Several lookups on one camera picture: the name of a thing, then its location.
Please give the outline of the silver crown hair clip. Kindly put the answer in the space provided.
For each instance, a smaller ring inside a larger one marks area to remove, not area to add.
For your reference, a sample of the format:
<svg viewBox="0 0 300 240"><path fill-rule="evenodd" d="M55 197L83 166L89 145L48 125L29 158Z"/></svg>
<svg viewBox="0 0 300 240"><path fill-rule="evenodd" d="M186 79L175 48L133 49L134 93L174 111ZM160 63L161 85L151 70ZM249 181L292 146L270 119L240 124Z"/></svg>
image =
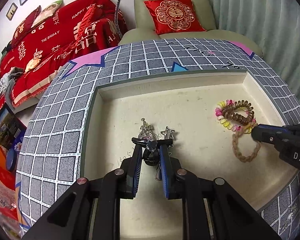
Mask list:
<svg viewBox="0 0 300 240"><path fill-rule="evenodd" d="M147 141L154 141L155 137L153 135L153 126L150 125L145 118L142 118L141 122L142 125L140 126L138 138Z"/></svg>

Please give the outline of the dark landscape picture box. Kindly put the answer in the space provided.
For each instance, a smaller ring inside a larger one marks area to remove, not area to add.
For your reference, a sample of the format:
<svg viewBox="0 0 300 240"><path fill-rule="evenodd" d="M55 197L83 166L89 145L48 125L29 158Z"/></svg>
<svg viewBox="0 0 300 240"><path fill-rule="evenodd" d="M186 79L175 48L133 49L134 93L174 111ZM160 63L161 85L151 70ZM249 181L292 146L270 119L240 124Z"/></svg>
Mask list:
<svg viewBox="0 0 300 240"><path fill-rule="evenodd" d="M0 109L0 145L9 150L16 139L23 137L26 126L15 116L4 103Z"/></svg>

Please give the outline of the blue round tin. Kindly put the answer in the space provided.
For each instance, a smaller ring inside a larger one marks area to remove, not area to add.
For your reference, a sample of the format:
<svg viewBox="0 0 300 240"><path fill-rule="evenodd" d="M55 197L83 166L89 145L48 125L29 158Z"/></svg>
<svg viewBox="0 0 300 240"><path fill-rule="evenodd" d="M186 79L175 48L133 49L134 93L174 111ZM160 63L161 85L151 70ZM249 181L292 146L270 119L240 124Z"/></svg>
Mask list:
<svg viewBox="0 0 300 240"><path fill-rule="evenodd" d="M14 148L10 148L6 155L6 168L8 171L13 172L16 169L18 160L18 153Z"/></svg>

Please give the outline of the pile of grey clothes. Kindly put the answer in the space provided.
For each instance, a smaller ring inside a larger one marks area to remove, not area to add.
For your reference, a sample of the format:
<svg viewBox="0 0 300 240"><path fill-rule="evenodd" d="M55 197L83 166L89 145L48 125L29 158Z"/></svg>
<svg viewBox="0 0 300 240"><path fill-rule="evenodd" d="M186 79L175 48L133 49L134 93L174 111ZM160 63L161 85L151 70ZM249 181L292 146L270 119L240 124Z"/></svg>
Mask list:
<svg viewBox="0 0 300 240"><path fill-rule="evenodd" d="M12 67L11 70L4 74L0 79L0 97L4 96L4 99L10 109L14 109L10 93L12 92L12 88L15 85L16 80L21 77L23 73L23 68Z"/></svg>

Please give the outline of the red embroidered cushion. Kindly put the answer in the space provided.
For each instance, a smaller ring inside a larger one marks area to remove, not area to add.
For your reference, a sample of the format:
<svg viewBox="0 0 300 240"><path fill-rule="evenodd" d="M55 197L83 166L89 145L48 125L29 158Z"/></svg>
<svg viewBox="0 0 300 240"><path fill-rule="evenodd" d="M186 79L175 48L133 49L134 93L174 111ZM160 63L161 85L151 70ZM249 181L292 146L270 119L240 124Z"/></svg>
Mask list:
<svg viewBox="0 0 300 240"><path fill-rule="evenodd" d="M148 0L144 4L158 35L206 31L198 21L191 0Z"/></svg>

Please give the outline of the silver star hair clip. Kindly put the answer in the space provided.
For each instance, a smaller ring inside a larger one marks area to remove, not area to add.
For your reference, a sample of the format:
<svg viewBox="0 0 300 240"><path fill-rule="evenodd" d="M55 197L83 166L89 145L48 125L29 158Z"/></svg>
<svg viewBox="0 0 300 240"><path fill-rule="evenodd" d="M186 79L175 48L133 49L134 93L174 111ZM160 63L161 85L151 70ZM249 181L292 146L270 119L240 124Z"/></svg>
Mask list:
<svg viewBox="0 0 300 240"><path fill-rule="evenodd" d="M164 139L172 139L174 140L175 130L166 126L164 131L161 131L160 134L164 136Z"/></svg>

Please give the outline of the small framed wall picture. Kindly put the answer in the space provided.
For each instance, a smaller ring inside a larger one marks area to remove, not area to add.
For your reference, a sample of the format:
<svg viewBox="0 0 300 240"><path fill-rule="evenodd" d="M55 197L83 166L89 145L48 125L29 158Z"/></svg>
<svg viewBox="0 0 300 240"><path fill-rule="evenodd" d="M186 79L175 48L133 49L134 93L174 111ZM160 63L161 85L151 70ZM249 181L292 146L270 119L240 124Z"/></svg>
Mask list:
<svg viewBox="0 0 300 240"><path fill-rule="evenodd" d="M8 18L9 21L12 20L13 16L15 15L16 10L18 9L18 6L15 3L12 3L7 14L6 17Z"/></svg>

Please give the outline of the orange red gift bag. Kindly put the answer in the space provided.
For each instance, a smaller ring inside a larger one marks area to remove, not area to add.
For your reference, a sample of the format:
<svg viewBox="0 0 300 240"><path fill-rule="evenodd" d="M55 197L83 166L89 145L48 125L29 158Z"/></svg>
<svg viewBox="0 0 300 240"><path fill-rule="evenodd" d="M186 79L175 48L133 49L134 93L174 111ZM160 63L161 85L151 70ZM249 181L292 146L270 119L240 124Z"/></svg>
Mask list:
<svg viewBox="0 0 300 240"><path fill-rule="evenodd" d="M6 168L6 152L0 146L0 184L6 188L14 191L15 190L15 173L10 172Z"/></svg>

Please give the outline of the dark red sofa pillow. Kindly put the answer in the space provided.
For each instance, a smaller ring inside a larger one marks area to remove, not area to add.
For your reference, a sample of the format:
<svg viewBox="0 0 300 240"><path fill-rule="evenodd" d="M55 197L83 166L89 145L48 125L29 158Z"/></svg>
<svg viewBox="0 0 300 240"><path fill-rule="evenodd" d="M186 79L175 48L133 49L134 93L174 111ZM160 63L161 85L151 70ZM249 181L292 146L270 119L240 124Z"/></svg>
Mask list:
<svg viewBox="0 0 300 240"><path fill-rule="evenodd" d="M32 29L32 25L34 23L34 20L38 17L40 14L42 8L39 5L33 12L31 12L27 18L25 18L21 24L19 24L13 34L13 38L11 41L11 46L14 48L17 44L22 41L22 39L27 35L27 33Z"/></svg>

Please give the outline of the braided floor lamp pole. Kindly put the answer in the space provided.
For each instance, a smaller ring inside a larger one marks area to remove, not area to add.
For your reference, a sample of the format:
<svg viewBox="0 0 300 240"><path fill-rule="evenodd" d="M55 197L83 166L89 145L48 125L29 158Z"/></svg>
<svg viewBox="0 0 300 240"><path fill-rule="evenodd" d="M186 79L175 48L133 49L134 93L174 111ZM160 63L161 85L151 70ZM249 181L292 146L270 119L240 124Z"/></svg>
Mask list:
<svg viewBox="0 0 300 240"><path fill-rule="evenodd" d="M116 30L119 38L122 38L123 35L122 35L120 27L119 27L119 7L120 7L120 2L121 2L121 0L117 0L116 6L115 6L114 24L115 24L115 30Z"/></svg>

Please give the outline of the black hair clip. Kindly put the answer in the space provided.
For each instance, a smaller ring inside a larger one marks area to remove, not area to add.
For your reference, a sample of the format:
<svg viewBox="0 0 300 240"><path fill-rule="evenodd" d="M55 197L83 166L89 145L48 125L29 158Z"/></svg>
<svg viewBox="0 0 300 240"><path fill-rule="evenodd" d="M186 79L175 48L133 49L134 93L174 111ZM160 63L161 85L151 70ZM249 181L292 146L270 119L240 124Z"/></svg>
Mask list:
<svg viewBox="0 0 300 240"><path fill-rule="evenodd" d="M173 139L148 140L132 138L132 143L140 145L145 149L142 154L142 160L146 165L156 166L160 161L160 146L166 145L167 147L171 147L173 145Z"/></svg>

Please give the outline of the grey checked tablecloth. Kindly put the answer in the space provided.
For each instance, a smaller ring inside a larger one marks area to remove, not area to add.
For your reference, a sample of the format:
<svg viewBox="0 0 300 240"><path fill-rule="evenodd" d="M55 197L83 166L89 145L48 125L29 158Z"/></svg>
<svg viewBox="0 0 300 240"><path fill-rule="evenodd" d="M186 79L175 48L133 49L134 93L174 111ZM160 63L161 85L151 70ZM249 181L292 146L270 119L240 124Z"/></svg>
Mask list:
<svg viewBox="0 0 300 240"><path fill-rule="evenodd" d="M255 49L216 38L149 40L100 50L66 63L27 126L17 166L20 226L27 231L83 171L83 129L97 87L182 70L246 70L288 124L300 103Z"/></svg>

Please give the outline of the light green curtain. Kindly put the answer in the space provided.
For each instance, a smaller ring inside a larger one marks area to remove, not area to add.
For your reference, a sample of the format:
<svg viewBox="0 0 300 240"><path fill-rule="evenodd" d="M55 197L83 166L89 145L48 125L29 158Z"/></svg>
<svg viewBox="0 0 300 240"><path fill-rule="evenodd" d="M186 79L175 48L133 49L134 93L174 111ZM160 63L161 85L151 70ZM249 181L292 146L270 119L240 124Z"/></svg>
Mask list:
<svg viewBox="0 0 300 240"><path fill-rule="evenodd" d="M300 5L296 0L209 0L219 29L242 34L300 102Z"/></svg>

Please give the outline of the red blanket covered sofa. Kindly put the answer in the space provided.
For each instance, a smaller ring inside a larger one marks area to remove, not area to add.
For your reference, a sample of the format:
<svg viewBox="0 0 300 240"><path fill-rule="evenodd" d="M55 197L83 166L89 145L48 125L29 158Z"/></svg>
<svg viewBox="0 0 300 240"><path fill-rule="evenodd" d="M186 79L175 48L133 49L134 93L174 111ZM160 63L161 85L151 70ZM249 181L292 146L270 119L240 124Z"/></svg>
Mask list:
<svg viewBox="0 0 300 240"><path fill-rule="evenodd" d="M32 28L0 62L0 77L12 67L24 70L10 93L14 109L42 94L68 61L117 46L114 15L111 0L76 0ZM121 11L119 27L122 34L127 32ZM4 103L1 96L0 109Z"/></svg>

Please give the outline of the cream green sofa pillow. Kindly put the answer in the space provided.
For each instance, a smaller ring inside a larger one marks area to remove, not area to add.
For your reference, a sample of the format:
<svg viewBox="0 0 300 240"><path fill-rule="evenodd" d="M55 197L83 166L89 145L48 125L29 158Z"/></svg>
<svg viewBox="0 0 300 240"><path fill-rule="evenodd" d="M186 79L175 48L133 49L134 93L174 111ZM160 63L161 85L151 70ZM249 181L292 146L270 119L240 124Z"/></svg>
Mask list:
<svg viewBox="0 0 300 240"><path fill-rule="evenodd" d="M45 21L47 18L53 16L55 12L59 9L59 7L63 4L63 0L58 0L51 3L47 6L40 14L36 17L32 24L32 28L40 24L41 22Z"/></svg>

